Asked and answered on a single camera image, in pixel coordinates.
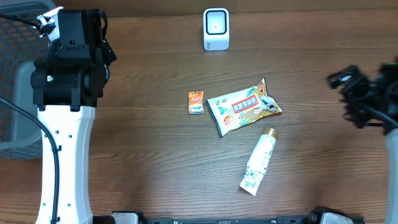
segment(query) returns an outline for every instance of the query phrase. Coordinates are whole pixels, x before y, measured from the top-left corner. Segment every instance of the hand cream tube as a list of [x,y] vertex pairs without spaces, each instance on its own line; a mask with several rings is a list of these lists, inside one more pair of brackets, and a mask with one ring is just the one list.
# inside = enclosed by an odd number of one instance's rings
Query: hand cream tube
[[278,132],[275,129],[265,128],[246,165],[240,186],[254,196],[267,172],[277,138]]

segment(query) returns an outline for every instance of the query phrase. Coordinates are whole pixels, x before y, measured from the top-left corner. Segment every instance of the wood grain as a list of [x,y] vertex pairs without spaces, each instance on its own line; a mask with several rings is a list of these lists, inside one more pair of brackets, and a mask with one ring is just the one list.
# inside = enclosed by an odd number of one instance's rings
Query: wood grain
[[397,8],[395,0],[54,0],[71,9],[98,8],[111,17],[200,15],[211,7],[230,13]]
[[[264,218],[325,205],[382,223],[387,151],[382,130],[341,117],[325,77],[350,64],[375,77],[398,51],[398,10],[274,12],[231,16],[231,45],[205,52],[201,16],[109,20],[118,60],[99,100],[90,141],[95,214]],[[187,92],[205,98],[257,85],[284,113],[220,138],[211,114],[188,115]],[[262,130],[280,134],[256,197],[239,189]],[[41,160],[0,160],[0,223],[33,223]]]

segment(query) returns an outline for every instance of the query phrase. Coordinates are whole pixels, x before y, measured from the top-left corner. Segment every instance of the tube cap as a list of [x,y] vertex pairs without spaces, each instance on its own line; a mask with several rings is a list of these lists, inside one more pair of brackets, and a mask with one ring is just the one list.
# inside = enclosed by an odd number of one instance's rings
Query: tube cap
[[265,128],[263,134],[268,134],[274,137],[275,139],[277,139],[279,135],[278,131],[273,128]]

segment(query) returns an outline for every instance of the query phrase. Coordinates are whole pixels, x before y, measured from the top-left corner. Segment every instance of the small orange package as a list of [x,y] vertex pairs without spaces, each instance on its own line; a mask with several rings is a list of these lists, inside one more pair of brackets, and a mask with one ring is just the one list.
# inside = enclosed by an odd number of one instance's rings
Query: small orange package
[[204,114],[203,107],[203,91],[189,91],[188,92],[188,113],[189,114]]

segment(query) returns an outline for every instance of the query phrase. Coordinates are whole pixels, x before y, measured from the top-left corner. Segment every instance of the wooden surface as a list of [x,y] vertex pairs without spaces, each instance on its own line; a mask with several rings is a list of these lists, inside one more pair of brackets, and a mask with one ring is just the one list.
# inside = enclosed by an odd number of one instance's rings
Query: wooden surface
[[[376,76],[398,52],[398,11],[235,14],[228,51],[205,52],[202,17],[110,19],[118,55],[90,142],[95,214],[262,218],[324,205],[382,223],[387,151],[379,128],[343,120],[325,77],[350,64]],[[188,115],[187,92],[205,98],[257,85],[284,109],[219,138],[206,107]],[[262,130],[279,131],[256,197],[239,189]],[[34,222],[41,161],[0,160],[0,223]]]
[[111,17],[199,15],[210,7],[225,7],[230,13],[398,7],[396,0],[54,0],[54,3],[72,9],[99,8]]

